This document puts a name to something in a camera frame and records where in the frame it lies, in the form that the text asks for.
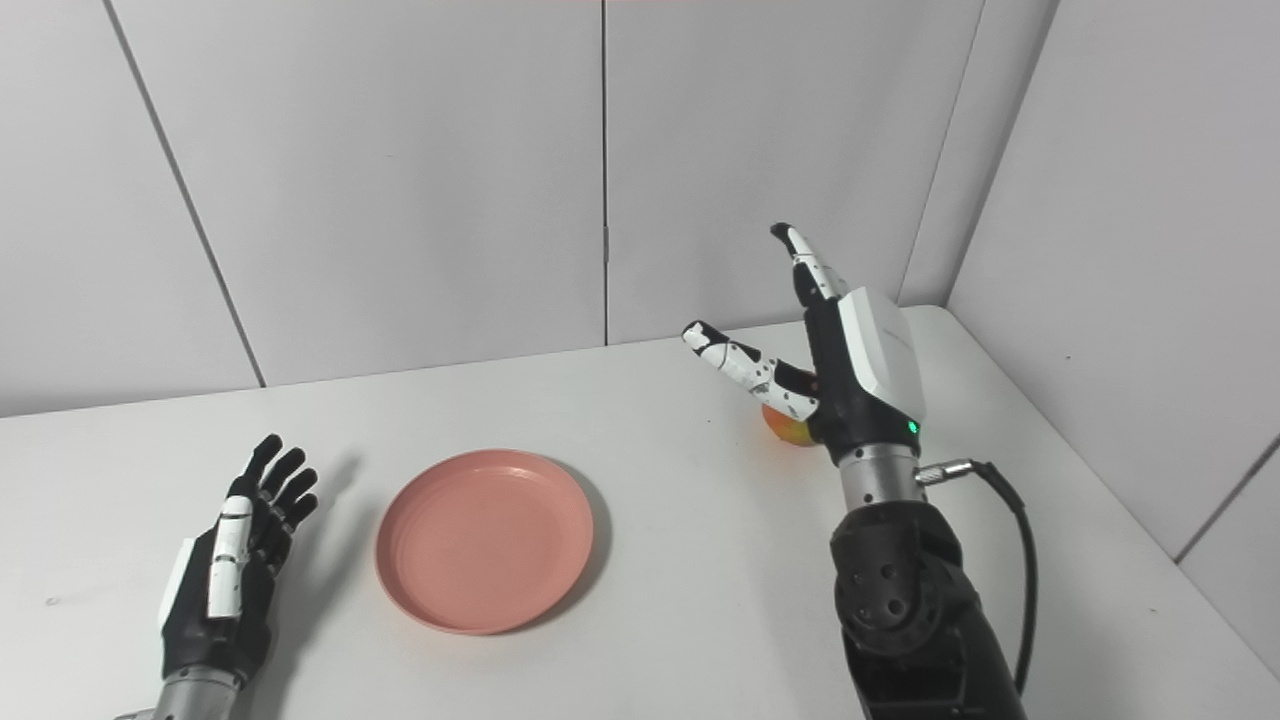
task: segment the cable connector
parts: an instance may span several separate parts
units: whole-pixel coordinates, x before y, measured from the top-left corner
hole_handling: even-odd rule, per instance
[[[960,459],[925,465],[915,469],[915,482],[924,487],[936,486],[956,478],[963,478],[974,471],[973,460]]]

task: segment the panel seam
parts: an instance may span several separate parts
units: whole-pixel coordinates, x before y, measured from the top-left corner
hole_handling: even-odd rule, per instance
[[[897,283],[897,296],[895,304],[902,301],[902,290],[906,287],[906,277],[911,273],[911,260],[915,259],[915,247],[920,243],[920,229],[924,227],[924,215],[929,208],[929,199],[933,197],[933,187],[938,181],[938,168],[942,167],[942,154],[946,151],[947,140],[951,137],[951,123],[956,117],[956,108],[960,105],[960,94],[964,91],[964,81],[969,77],[969,60],[973,59],[973,47],[978,42],[978,29],[982,27],[982,17],[987,10],[987,0],[982,0],[978,6],[978,18],[973,23],[973,36],[969,37],[969,49],[964,55],[964,69],[960,70],[960,79],[956,82],[956,94],[951,99],[951,110],[947,113],[947,126],[942,129],[942,142],[938,143],[938,155],[933,159],[933,172],[929,174],[929,190],[924,193],[924,202],[920,204],[920,217],[915,222],[915,237],[911,238],[911,251],[906,255],[906,264],[902,266],[902,279]]]
[[[604,345],[609,345],[609,73],[608,73],[608,0],[600,0],[600,213],[604,222]]]
[[[1244,477],[1242,477],[1235,483],[1235,487],[1231,488],[1231,492],[1226,493],[1226,497],[1224,497],[1222,502],[1219,502],[1217,507],[1215,507],[1213,511],[1210,512],[1208,519],[1206,519],[1204,524],[1202,524],[1199,529],[1196,530],[1196,534],[1192,536],[1192,539],[1187,541],[1187,546],[1183,547],[1183,550],[1174,556],[1175,565],[1181,565],[1183,560],[1187,560],[1187,556],[1190,555],[1193,550],[1196,550],[1196,546],[1199,544],[1202,539],[1204,539],[1204,536],[1210,532],[1210,529],[1213,528],[1213,525],[1219,521],[1219,519],[1222,518],[1222,514],[1226,512],[1226,509],[1230,507],[1233,502],[1235,502],[1235,498],[1238,498],[1240,493],[1244,492],[1244,488],[1248,487],[1248,484],[1253,480],[1253,478],[1256,478],[1258,473],[1262,471],[1262,468],[1265,468],[1266,464],[1271,460],[1271,457],[1275,456],[1277,450],[1280,450],[1280,434],[1277,434],[1275,438],[1271,439],[1267,447],[1262,451],[1262,455],[1260,455],[1257,460],[1254,460],[1253,464],[1249,465],[1249,469],[1244,471]]]
[[[183,205],[187,208],[187,215],[191,218],[191,224],[196,229],[196,237],[200,238],[200,245],[205,251],[205,259],[209,261],[209,268],[214,273],[214,281],[218,283],[218,290],[223,295],[223,302],[227,305],[227,311],[232,316],[232,324],[236,325],[236,334],[239,336],[241,346],[244,348],[248,364],[253,369],[253,378],[257,380],[257,387],[266,387],[266,380],[262,378],[262,369],[257,364],[257,356],[253,354],[253,347],[248,342],[248,334],[244,332],[244,324],[241,322],[239,313],[236,310],[236,302],[232,301],[230,290],[227,287],[227,278],[223,277],[221,266],[218,264],[214,249],[209,243],[209,236],[205,233],[205,224],[200,220],[200,214],[196,211],[196,202],[192,200],[191,191],[187,188],[187,181],[183,178],[182,169],[178,167],[178,159],[173,152],[173,146],[169,145],[169,136],[165,133],[164,126],[160,123],[160,114],[156,111],[155,102],[151,100],[151,92],[147,91],[147,85],[142,79],[142,70],[138,68],[138,61],[133,56],[129,41],[124,36],[124,26],[120,24],[120,18],[115,13],[115,6],[111,0],[102,0],[102,8],[106,10],[106,17],[111,22],[111,29],[115,31],[115,38],[120,44],[120,51],[124,54],[124,61],[129,65],[129,73],[133,76],[133,82],[138,88],[138,94],[142,96],[142,104],[147,109],[147,117],[151,119],[151,127],[155,129],[156,138],[160,141],[160,150],[164,152],[165,161],[169,164],[169,172],[173,174],[173,179],[178,186],[178,193],[182,196]]]

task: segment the white finger segment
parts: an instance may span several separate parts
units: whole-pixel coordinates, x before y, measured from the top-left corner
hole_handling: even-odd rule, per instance
[[[241,570],[248,562],[248,532],[253,503],[244,496],[232,496],[223,503],[214,536],[214,557],[209,566],[207,616],[211,620],[239,618]]]

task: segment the silver cylindrical joint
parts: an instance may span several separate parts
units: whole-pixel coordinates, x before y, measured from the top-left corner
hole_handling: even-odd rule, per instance
[[[239,680],[230,673],[193,665],[164,680],[154,720],[227,720],[239,692]]]
[[[915,482],[915,455],[905,445],[864,445],[840,460],[849,510],[893,500],[924,500]]]

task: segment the black robotic finger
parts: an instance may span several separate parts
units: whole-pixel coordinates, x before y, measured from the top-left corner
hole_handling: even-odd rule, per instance
[[[303,495],[300,497],[298,501],[293,503],[293,507],[284,511],[284,530],[288,533],[296,530],[298,525],[302,524],[302,520],[306,520],[307,516],[315,512],[319,506],[320,501],[316,500],[316,496],[314,495]]]
[[[316,484],[316,471],[307,468],[293,477],[289,482],[284,483],[284,489],[280,495],[275,496],[274,505],[280,509],[282,512],[288,512],[293,503],[298,501],[300,497]]]
[[[301,447],[294,447],[293,450],[284,454],[283,457],[275,461],[271,471],[266,474],[266,479],[262,480],[261,492],[266,498],[274,498],[275,493],[280,491],[280,486],[289,475],[298,471],[298,468],[307,461],[307,454],[302,452]]]
[[[253,448],[253,457],[250,459],[248,466],[244,468],[244,477],[252,478],[253,484],[257,484],[257,482],[262,479],[266,464],[280,452],[282,447],[284,447],[284,441],[280,439],[280,436],[275,433],[266,436],[262,442],[257,443],[257,447]]]
[[[265,564],[271,571],[271,575],[275,577],[284,565],[284,560],[288,557],[289,548],[292,546],[292,534],[284,528],[283,523],[275,521],[271,523],[265,533],[262,533],[262,538],[253,550],[253,555],[257,560]]]

